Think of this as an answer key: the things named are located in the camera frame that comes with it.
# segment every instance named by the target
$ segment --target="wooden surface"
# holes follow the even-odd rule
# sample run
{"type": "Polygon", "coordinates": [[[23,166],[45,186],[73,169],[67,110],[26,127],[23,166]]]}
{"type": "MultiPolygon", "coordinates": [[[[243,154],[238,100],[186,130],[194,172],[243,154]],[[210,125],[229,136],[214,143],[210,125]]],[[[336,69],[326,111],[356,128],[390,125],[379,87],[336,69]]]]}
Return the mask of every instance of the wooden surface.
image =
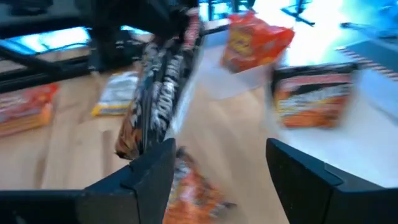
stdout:
{"type": "MultiPolygon", "coordinates": [[[[0,189],[80,189],[127,164],[113,148],[121,118],[90,115],[98,82],[60,84],[50,126],[0,139],[0,189]]],[[[215,101],[198,85],[177,138],[238,204],[223,223],[287,223],[267,170],[263,103],[262,89],[215,101]]]]}

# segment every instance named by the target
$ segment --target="ramen package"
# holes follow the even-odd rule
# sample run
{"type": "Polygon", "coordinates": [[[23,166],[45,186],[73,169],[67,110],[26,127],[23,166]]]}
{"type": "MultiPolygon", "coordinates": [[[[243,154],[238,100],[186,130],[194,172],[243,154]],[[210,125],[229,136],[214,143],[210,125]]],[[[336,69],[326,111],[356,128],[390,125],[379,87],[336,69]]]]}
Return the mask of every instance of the ramen package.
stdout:
{"type": "Polygon", "coordinates": [[[233,73],[273,62],[294,37],[292,29],[270,26],[252,11],[229,19],[228,43],[221,64],[233,73]]]}
{"type": "Polygon", "coordinates": [[[271,93],[280,122],[287,128],[333,128],[353,90],[355,63],[274,70],[271,93]]]}
{"type": "Polygon", "coordinates": [[[116,73],[110,76],[91,114],[93,116],[126,114],[137,82],[137,72],[116,73]]]}
{"type": "Polygon", "coordinates": [[[163,224],[210,224],[232,205],[199,173],[195,161],[179,149],[163,224]]]}
{"type": "Polygon", "coordinates": [[[13,91],[0,95],[0,136],[49,124],[58,85],[13,91]]]}

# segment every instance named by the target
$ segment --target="instant noodle package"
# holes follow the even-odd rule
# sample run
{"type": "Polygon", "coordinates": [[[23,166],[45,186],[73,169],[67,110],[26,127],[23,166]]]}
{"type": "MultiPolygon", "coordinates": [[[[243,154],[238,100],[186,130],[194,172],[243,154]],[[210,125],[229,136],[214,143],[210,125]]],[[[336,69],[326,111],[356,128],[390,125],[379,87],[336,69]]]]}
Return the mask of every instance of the instant noodle package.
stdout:
{"type": "Polygon", "coordinates": [[[355,63],[273,70],[271,95],[279,121],[286,128],[333,128],[344,112],[358,72],[355,63]]]}
{"type": "Polygon", "coordinates": [[[178,101],[197,62],[204,25],[198,11],[188,11],[190,23],[183,36],[161,41],[154,37],[142,55],[140,80],[116,142],[116,154],[135,159],[164,140],[178,101]]]}
{"type": "Polygon", "coordinates": [[[58,84],[48,84],[0,95],[0,136],[49,124],[58,84]]]}
{"type": "Polygon", "coordinates": [[[202,176],[196,162],[180,148],[163,224],[210,224],[233,204],[202,176]]]}
{"type": "Polygon", "coordinates": [[[251,11],[229,19],[228,43],[221,64],[234,73],[275,61],[294,37],[292,29],[270,26],[251,11]]]}

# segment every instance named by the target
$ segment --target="white surface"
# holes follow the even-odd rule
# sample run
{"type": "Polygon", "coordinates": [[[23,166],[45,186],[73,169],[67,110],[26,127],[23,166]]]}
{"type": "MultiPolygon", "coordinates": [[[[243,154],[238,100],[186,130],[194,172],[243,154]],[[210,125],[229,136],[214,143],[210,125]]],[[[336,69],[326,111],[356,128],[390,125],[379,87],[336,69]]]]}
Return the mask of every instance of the white surface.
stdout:
{"type": "Polygon", "coordinates": [[[200,67],[200,81],[212,98],[221,100],[264,86],[268,66],[233,74],[220,65],[224,48],[222,45],[206,49],[200,67]]]}
{"type": "MultiPolygon", "coordinates": [[[[360,76],[351,104],[335,129],[283,128],[270,107],[266,85],[268,137],[382,187],[398,187],[398,126],[369,103],[367,95],[373,91],[368,88],[377,89],[373,78],[369,73],[360,76]]],[[[373,96],[386,97],[386,93],[373,96]]]]}

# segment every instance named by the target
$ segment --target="food package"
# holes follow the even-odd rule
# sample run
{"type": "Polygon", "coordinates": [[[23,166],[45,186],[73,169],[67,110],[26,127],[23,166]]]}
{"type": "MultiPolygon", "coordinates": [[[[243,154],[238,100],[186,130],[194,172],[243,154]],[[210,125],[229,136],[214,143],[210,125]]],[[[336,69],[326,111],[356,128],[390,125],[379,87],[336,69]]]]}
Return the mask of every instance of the food package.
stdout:
{"type": "Polygon", "coordinates": [[[270,26],[252,11],[229,19],[228,43],[221,64],[233,73],[275,61],[294,37],[292,29],[270,26]]]}
{"type": "Polygon", "coordinates": [[[279,121],[287,128],[333,128],[353,90],[356,63],[273,70],[271,93],[279,121]]]}
{"type": "Polygon", "coordinates": [[[203,23],[190,14],[190,24],[180,37],[159,41],[154,37],[144,48],[142,75],[116,141],[116,154],[135,159],[151,145],[164,140],[180,94],[196,64],[203,39],[203,23]]]}
{"type": "Polygon", "coordinates": [[[48,84],[0,95],[0,136],[49,124],[58,85],[48,84]]]}
{"type": "Polygon", "coordinates": [[[137,82],[137,72],[122,72],[111,75],[91,114],[93,116],[126,114],[137,82]]]}
{"type": "Polygon", "coordinates": [[[173,186],[163,224],[210,224],[226,208],[221,192],[199,173],[195,161],[182,149],[177,151],[173,186]]]}

